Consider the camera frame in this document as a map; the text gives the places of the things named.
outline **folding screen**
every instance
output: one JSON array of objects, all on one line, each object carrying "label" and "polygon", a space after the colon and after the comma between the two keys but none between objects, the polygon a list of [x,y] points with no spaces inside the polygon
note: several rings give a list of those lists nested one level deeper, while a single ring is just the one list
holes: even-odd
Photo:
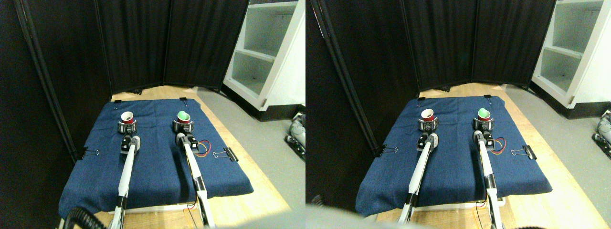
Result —
[{"label": "folding screen", "polygon": [[111,89],[94,0],[23,1],[68,138],[81,150]]},{"label": "folding screen", "polygon": [[53,228],[72,163],[18,12],[0,1],[0,228]]},{"label": "folding screen", "polygon": [[356,107],[362,109],[375,141],[372,145],[380,150],[401,108],[418,97],[402,2],[320,1],[320,5],[321,17],[328,19],[329,39],[345,63],[341,67],[354,90]]},{"label": "folding screen", "polygon": [[470,82],[475,2],[405,2],[420,91]]},{"label": "folding screen", "polygon": [[112,92],[163,83],[170,0],[97,1]]},{"label": "folding screen", "polygon": [[248,0],[172,1],[165,84],[220,89]]},{"label": "folding screen", "polygon": [[473,81],[530,83],[556,1],[478,1]]},{"label": "folding screen", "polygon": [[309,2],[305,14],[306,97],[312,111],[307,118],[314,123],[308,126],[308,148],[314,153],[306,157],[305,199],[354,210],[373,157]]}]

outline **orange wire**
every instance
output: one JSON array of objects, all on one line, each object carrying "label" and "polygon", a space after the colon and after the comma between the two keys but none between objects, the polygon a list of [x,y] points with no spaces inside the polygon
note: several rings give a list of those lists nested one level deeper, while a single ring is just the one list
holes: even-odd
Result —
[{"label": "orange wire", "polygon": [[473,214],[473,221],[475,221],[475,228],[480,229],[480,227],[477,226],[477,219],[475,218],[475,211],[473,211],[475,207],[471,208],[471,213]]},{"label": "orange wire", "polygon": [[183,209],[183,214],[185,215],[185,219],[187,220],[187,224],[189,224],[189,226],[191,226],[191,220],[189,220],[189,218],[187,217],[187,213],[185,212],[185,210],[187,210],[186,208]]}]

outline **blue fabric mat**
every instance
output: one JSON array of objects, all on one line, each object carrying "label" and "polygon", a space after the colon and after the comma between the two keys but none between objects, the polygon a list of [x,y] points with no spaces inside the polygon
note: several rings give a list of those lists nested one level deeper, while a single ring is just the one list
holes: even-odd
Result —
[{"label": "blue fabric mat", "polygon": [[196,157],[208,198],[253,192],[250,180],[237,162],[213,157],[212,152],[222,152],[225,143],[200,104],[195,100],[187,103],[188,107],[178,99],[124,101],[118,104],[117,110],[113,102],[107,103],[85,143],[90,150],[100,150],[100,154],[85,156],[76,163],[59,200],[59,215],[65,218],[75,206],[92,213],[114,210],[126,156],[120,153],[123,134],[117,132],[117,122],[125,111],[134,113],[138,121],[136,135],[142,141],[134,159],[127,209],[195,200],[186,155],[180,153],[174,143],[176,134],[172,131],[172,120],[179,111],[191,115],[195,138],[209,140],[212,144],[208,156]]},{"label": "blue fabric mat", "polygon": [[480,108],[490,111],[495,120],[492,136],[507,140],[503,153],[488,153],[499,197],[551,192],[552,187],[536,160],[511,155],[511,150],[522,149],[526,143],[505,109],[505,102],[496,96],[490,101],[492,104],[478,96],[426,99],[420,107],[417,107],[417,100],[408,102],[384,142],[389,148],[398,147],[398,151],[384,153],[373,161],[360,184],[356,211],[369,216],[403,208],[409,181],[420,156],[416,142],[422,132],[418,130],[417,119],[428,108],[439,117],[439,127],[435,131],[439,146],[426,165],[417,206],[485,199],[480,156],[472,140],[472,120]]}]

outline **gray floor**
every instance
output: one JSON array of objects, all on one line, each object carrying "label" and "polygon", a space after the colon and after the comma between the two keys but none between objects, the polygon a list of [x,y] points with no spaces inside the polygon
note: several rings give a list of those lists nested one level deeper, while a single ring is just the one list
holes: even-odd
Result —
[{"label": "gray floor", "polygon": [[[568,120],[545,101],[523,89],[508,85],[505,91],[611,226],[611,159],[591,139],[600,118]],[[568,205],[579,204],[571,203],[570,199],[558,201]]]},{"label": "gray floor", "polygon": [[306,203],[306,164],[284,142],[290,120],[260,122],[216,92],[193,88],[235,136],[292,209]]}]

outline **cable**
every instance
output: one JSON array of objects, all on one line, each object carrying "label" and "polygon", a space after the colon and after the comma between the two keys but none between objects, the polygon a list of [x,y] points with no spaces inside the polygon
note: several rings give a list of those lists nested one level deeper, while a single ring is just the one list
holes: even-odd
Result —
[{"label": "cable", "polygon": [[477,212],[477,219],[479,219],[479,220],[480,220],[480,227],[481,227],[482,229],[484,229],[484,226],[482,226],[482,225],[481,225],[480,211],[479,211],[477,208],[475,208],[475,211]]},{"label": "cable", "polygon": [[191,215],[191,219],[193,220],[193,225],[195,225],[195,228],[197,228],[197,223],[195,223],[195,218],[193,218],[193,214],[191,213],[191,210],[195,208],[196,204],[197,204],[197,198],[196,198],[195,203],[193,203],[193,206],[189,207],[189,205],[187,205],[187,208],[183,209],[183,214],[185,215],[185,219],[187,220],[187,222],[189,222],[189,218],[187,218],[187,214],[185,213],[185,210],[189,211],[189,215]]},{"label": "cable", "polygon": [[[499,139],[503,139],[503,142],[505,142],[505,143],[504,143],[504,144],[501,144],[501,143],[500,143],[500,141],[499,141]],[[498,143],[499,143],[499,145],[501,146],[501,149],[500,149],[499,151],[492,150],[491,152],[492,152],[494,155],[499,155],[499,154],[503,153],[503,151],[505,150],[505,147],[507,147],[507,140],[505,140],[505,138],[504,138],[504,137],[499,137],[499,138],[497,138],[497,139],[494,139],[494,142],[498,142]]]},{"label": "cable", "polygon": [[[208,147],[206,147],[206,145],[202,144],[202,142],[208,142]],[[212,143],[210,143],[208,140],[205,140],[205,139],[204,139],[204,140],[199,141],[199,144],[200,144],[200,145],[203,145],[203,147],[204,147],[204,148],[206,148],[206,153],[193,153],[193,154],[195,154],[196,156],[198,156],[198,157],[200,157],[200,158],[203,158],[203,157],[205,157],[206,155],[208,155],[208,153],[209,153],[209,152],[210,152],[210,150],[212,149]]]},{"label": "cable", "polygon": [[473,212],[474,208],[476,208],[476,207],[471,208],[471,214],[473,214],[473,221],[475,221],[475,227],[477,229],[480,229],[479,227],[477,227],[477,219],[475,218],[475,212]]}]

